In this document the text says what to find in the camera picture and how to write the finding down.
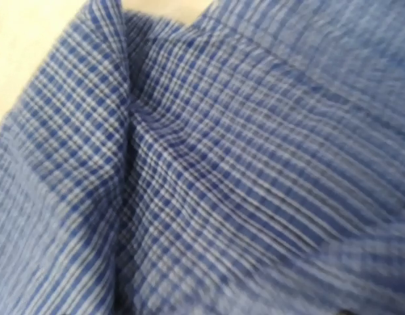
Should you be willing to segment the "blue checked long sleeve shirt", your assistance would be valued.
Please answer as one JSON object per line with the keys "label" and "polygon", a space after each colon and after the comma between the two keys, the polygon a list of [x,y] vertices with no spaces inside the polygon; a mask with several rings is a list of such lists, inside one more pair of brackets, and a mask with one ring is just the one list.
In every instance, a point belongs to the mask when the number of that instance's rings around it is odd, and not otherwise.
{"label": "blue checked long sleeve shirt", "polygon": [[405,314],[405,1],[90,1],[0,128],[0,314]]}

